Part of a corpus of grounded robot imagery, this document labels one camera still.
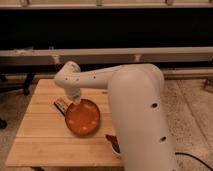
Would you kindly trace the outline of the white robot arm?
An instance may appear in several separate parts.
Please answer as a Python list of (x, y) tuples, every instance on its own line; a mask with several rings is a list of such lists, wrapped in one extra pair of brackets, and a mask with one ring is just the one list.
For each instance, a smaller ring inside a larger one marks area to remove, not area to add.
[(158, 67), (131, 64), (82, 72), (69, 61), (54, 81), (70, 100), (79, 99), (82, 88), (108, 91), (125, 171), (179, 171), (161, 103), (164, 76)]

